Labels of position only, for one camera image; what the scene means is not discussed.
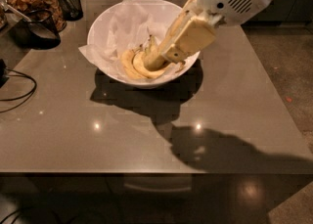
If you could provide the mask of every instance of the gray countertop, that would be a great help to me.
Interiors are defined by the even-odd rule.
[[[119,1],[82,0],[84,18],[67,22],[58,47],[17,64],[38,88],[0,113],[1,172],[312,173],[313,156],[239,26],[220,27],[190,71],[158,89],[127,87],[89,64],[78,47]],[[30,87],[12,77],[0,97]]]

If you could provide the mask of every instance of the white bowl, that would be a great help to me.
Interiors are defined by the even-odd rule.
[[[163,0],[134,0],[137,4],[140,4],[152,17],[154,22],[160,23],[166,28],[168,28],[178,14],[181,12],[182,8]],[[87,44],[94,44],[99,48],[102,47],[105,41],[108,39],[109,34],[109,21],[112,19],[114,15],[114,11],[117,9],[119,4],[116,4],[107,10],[105,10],[100,16],[96,18],[93,22],[87,38]],[[156,88],[160,85],[163,85],[169,81],[176,79],[185,73],[197,60],[199,52],[195,53],[195,55],[186,59],[186,63],[184,68],[180,71],[173,73],[173,75],[164,75],[163,78],[159,78],[156,80],[130,80],[124,79],[121,75],[118,75],[116,70],[111,72],[110,70],[116,69],[116,66],[112,65],[110,68],[102,68],[101,65],[98,65],[98,68],[105,73],[110,78],[117,80],[119,82],[125,83],[127,85],[142,88],[142,89],[152,89]]]

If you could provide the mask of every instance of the floor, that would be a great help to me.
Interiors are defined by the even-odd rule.
[[[312,24],[244,31],[313,153]],[[191,190],[179,194],[139,193],[124,181],[116,175],[0,177],[0,223],[313,223],[313,175],[195,176]]]

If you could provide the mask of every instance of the table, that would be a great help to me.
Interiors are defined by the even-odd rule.
[[[0,172],[312,173],[313,156],[239,26],[220,27],[190,71],[158,89],[127,87],[89,64],[78,47],[118,2],[82,0],[84,18],[67,22],[58,47],[17,64],[38,89],[0,114]],[[10,78],[0,96],[30,86]]]

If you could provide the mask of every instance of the bowl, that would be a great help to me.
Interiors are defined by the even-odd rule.
[[[168,29],[178,14],[181,12],[182,8],[164,0],[133,0],[136,4],[139,4],[152,18],[155,24],[164,26]],[[87,44],[97,46],[98,49],[103,48],[104,42],[108,41],[110,34],[110,21],[114,17],[114,12],[119,8],[120,3],[108,8],[100,16],[98,16],[92,23],[90,30],[88,32]],[[183,73],[185,73],[197,60],[200,52],[195,53],[195,55],[190,56],[185,61],[185,65],[177,72],[172,72],[170,75],[163,75],[157,79],[129,79],[125,78],[126,74],[121,74],[121,70],[118,70],[117,65],[114,62],[105,62],[104,64],[97,62],[92,62],[99,70],[110,78],[122,82],[124,84],[141,88],[141,89],[152,89],[161,86],[167,82],[170,82]]]

